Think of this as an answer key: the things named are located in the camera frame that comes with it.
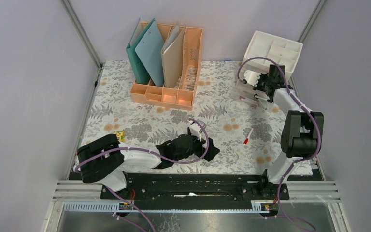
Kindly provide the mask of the white plastic drawer unit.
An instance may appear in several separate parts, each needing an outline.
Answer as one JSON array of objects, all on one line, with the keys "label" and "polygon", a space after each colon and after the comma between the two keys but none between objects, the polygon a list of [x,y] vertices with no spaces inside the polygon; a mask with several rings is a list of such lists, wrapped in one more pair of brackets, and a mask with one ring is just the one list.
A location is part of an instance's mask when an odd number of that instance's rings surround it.
[{"label": "white plastic drawer unit", "polygon": [[243,83],[243,74],[245,70],[260,74],[280,74],[283,77],[283,88],[276,90],[274,102],[270,103],[275,103],[284,112],[302,111],[303,104],[288,83],[299,60],[302,47],[302,43],[255,31],[237,71],[237,81],[231,91],[231,97],[252,105],[267,103],[268,101],[254,97],[253,86]]}]

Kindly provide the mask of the tan kraft folder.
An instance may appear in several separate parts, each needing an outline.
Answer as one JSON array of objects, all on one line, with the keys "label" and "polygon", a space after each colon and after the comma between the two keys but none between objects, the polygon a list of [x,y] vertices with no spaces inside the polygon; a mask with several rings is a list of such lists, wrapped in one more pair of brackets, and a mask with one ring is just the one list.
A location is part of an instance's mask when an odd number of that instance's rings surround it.
[{"label": "tan kraft folder", "polygon": [[183,69],[183,43],[186,27],[175,24],[161,49],[164,87],[174,88]]}]

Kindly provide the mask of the green folder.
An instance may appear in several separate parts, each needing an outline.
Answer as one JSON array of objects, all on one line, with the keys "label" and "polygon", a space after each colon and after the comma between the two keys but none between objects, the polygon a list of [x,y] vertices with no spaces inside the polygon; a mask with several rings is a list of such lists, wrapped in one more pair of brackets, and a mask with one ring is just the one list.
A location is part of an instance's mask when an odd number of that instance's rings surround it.
[{"label": "green folder", "polygon": [[126,52],[135,76],[137,84],[146,85],[151,79],[148,71],[146,70],[141,58],[150,53],[152,45],[149,36],[146,35],[151,25],[155,22],[153,18],[145,28],[142,27],[141,19],[139,18],[134,32],[131,36],[130,42],[126,47]]}]

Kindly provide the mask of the light blue folder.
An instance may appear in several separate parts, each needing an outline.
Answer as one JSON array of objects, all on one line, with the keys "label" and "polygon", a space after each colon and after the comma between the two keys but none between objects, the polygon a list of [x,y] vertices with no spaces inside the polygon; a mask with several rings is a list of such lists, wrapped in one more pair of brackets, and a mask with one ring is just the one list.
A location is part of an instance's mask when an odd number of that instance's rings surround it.
[{"label": "light blue folder", "polygon": [[143,29],[136,42],[135,54],[139,59],[135,74],[136,82],[148,84],[152,80],[155,86],[162,87],[164,75],[161,49],[164,41],[154,19]]}]

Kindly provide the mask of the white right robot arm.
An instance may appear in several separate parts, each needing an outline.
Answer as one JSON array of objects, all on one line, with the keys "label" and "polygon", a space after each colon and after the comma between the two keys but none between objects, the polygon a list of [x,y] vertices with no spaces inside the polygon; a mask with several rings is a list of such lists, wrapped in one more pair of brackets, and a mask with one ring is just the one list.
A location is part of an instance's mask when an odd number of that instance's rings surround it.
[{"label": "white right robot arm", "polygon": [[324,115],[312,111],[298,99],[286,81],[284,65],[271,64],[268,73],[259,76],[254,90],[262,92],[262,98],[276,104],[286,116],[280,137],[282,151],[256,184],[257,194],[271,199],[281,194],[284,181],[297,164],[319,153]]}]

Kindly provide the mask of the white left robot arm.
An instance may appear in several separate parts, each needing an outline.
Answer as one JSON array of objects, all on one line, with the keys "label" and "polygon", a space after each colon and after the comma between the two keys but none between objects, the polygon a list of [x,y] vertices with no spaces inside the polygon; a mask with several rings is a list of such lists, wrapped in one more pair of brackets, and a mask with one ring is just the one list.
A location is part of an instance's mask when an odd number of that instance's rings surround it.
[{"label": "white left robot arm", "polygon": [[196,161],[213,160],[220,149],[215,147],[212,138],[204,140],[202,132],[193,124],[186,134],[152,149],[130,147],[119,141],[116,135],[107,134],[77,150],[78,164],[74,170],[81,175],[84,183],[100,183],[123,199],[129,196],[131,187],[122,165],[161,170],[175,163],[186,164],[185,159],[192,155],[197,156]]}]

